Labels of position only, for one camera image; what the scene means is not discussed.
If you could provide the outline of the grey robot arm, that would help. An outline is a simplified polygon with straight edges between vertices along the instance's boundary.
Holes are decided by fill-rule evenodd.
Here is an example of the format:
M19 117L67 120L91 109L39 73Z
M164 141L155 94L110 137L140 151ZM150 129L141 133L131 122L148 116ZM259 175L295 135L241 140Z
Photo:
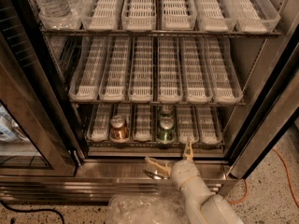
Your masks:
M213 193L193 161L192 141L187 139L183 158L173 164L146 157L146 163L166 173L184 196L185 212L191 224L245 224L233 207Z

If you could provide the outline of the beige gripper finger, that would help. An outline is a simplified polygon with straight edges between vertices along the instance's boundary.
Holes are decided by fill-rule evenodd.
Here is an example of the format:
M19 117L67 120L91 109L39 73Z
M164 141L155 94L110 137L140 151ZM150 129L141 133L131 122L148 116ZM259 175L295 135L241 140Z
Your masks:
M167 161L160 161L152 157L146 157L145 162L155 168L155 175L159 175L163 178L169 178L171 176L171 167Z
M193 160L192 140L190 137L187 138L187 143L183 152L183 159L187 161Z

